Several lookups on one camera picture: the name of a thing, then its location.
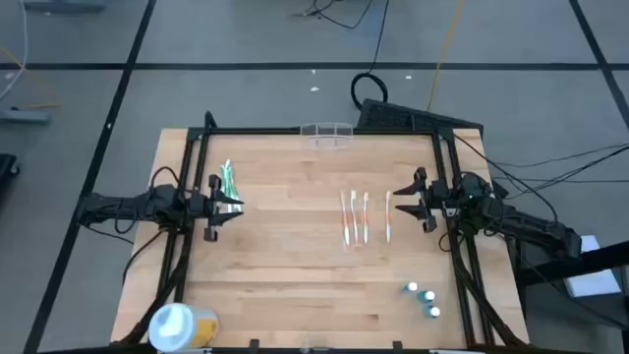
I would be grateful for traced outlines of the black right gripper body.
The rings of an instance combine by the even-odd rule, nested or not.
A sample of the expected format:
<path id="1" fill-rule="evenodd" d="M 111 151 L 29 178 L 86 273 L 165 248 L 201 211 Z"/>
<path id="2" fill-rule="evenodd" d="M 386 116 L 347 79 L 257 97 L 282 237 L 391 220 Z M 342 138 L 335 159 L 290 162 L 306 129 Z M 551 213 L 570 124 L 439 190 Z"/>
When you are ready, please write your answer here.
<path id="1" fill-rule="evenodd" d="M 428 174 L 424 167 L 418 167 L 415 172 L 415 182 L 418 192 L 421 195 L 420 205 L 424 208 L 423 229 L 430 233 L 437 227 L 436 216 L 432 214 L 433 209 L 439 209 L 445 218 L 459 217 L 460 208 L 455 205 L 452 190 L 447 188 L 447 183 L 435 180 L 427 184 Z"/>

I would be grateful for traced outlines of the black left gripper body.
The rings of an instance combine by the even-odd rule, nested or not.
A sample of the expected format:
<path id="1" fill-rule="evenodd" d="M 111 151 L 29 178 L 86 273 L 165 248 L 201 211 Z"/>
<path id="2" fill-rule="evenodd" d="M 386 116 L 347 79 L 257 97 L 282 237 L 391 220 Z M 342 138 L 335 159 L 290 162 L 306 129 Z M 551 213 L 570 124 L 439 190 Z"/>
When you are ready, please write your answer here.
<path id="1" fill-rule="evenodd" d="M 217 198 L 221 193 L 221 184 L 222 181 L 217 175 L 210 174 L 208 179 L 209 194 L 204 195 L 198 190 L 193 190 L 188 199 L 188 216 L 191 219 L 207 220 L 203 236 L 203 240 L 207 242 L 216 242 L 218 239 L 220 205 Z"/>

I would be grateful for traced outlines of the black mesh computer case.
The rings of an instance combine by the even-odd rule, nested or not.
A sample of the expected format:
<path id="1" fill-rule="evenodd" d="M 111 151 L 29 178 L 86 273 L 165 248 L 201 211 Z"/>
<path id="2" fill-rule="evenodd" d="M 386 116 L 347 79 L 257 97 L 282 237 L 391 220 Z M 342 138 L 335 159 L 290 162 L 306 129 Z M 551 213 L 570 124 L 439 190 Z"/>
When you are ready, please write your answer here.
<path id="1" fill-rule="evenodd" d="M 476 129 L 481 134 L 484 132 L 484 126 L 479 123 L 373 99 L 364 100 L 357 127 L 408 130 L 452 128 Z"/>

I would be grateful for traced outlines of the clear acrylic organizer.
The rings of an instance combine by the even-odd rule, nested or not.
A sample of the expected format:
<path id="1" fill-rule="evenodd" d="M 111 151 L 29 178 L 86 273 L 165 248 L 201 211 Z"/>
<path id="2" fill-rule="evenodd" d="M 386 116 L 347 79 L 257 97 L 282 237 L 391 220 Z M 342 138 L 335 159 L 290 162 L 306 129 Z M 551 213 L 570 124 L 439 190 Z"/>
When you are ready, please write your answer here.
<path id="1" fill-rule="evenodd" d="M 341 149 L 353 141 L 354 127 L 337 122 L 311 123 L 300 127 L 300 135 L 308 148 Z"/>

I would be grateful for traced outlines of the black side stand beam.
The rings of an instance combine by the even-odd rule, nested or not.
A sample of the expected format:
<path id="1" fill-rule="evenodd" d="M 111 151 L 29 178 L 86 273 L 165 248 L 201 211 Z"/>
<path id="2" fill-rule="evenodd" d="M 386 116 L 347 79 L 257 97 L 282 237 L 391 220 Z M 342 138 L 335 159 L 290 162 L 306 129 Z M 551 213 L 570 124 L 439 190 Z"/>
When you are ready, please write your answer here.
<path id="1" fill-rule="evenodd" d="M 629 241 L 583 253 L 576 261 L 552 261 L 530 265 L 518 272 L 516 283 L 529 286 L 619 266 L 629 266 Z"/>

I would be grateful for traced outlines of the white paper booklet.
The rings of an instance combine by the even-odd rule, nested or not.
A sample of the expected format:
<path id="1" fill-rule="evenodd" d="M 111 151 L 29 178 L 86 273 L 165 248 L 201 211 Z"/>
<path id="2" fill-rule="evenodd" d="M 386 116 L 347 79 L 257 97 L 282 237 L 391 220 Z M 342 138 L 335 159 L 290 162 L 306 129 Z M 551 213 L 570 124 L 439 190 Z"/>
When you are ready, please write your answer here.
<path id="1" fill-rule="evenodd" d="M 566 278 L 564 285 L 572 298 L 619 294 L 621 292 L 619 283 L 610 269 Z"/>

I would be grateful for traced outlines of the black caster base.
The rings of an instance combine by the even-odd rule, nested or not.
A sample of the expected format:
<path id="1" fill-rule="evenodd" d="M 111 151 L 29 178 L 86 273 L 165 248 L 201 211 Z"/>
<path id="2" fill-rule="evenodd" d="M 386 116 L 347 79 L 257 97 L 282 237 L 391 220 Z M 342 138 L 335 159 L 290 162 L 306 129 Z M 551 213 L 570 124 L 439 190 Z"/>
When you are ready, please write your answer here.
<path id="1" fill-rule="evenodd" d="M 9 153 L 0 153 L 0 193 L 6 190 L 19 174 L 17 157 Z"/>

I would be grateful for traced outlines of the grey floor stand base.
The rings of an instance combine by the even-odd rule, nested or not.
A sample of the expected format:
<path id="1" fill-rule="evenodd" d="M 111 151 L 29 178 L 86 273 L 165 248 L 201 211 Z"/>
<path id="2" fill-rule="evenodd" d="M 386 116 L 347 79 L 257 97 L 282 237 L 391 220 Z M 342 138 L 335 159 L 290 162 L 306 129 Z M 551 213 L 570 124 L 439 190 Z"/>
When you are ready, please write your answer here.
<path id="1" fill-rule="evenodd" d="M 0 123 L 46 125 L 51 114 L 45 111 L 0 109 Z"/>
<path id="2" fill-rule="evenodd" d="M 25 0 L 25 9 L 31 12 L 52 14 L 97 14 L 105 9 L 100 3 L 88 0 Z"/>

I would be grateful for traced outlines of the black aluminium table frame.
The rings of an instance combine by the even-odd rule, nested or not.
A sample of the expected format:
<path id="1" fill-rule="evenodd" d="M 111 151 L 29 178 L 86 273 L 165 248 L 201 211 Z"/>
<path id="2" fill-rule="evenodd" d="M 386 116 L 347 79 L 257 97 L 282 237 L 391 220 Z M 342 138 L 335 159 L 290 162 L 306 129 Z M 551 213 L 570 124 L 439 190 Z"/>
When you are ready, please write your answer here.
<path id="1" fill-rule="evenodd" d="M 385 194 L 408 185 L 417 167 L 436 178 L 428 136 L 355 135 L 341 149 L 306 146 L 298 130 L 248 134 L 223 130 L 208 142 L 206 174 L 228 159 L 244 199 L 242 216 L 218 240 L 195 226 L 185 303 L 214 310 L 214 345 L 263 348 L 383 349 L 466 346 L 458 291 L 444 228 L 422 224 L 390 201 L 391 242 L 385 240 Z M 354 246 L 350 192 L 357 191 L 359 244 Z M 344 191 L 350 246 L 343 241 Z M 363 244 L 363 194 L 369 192 L 370 240 Z M 403 292 L 410 281 L 417 292 Z M 431 290 L 422 303 L 417 293 Z M 425 317 L 425 306 L 440 309 Z"/>

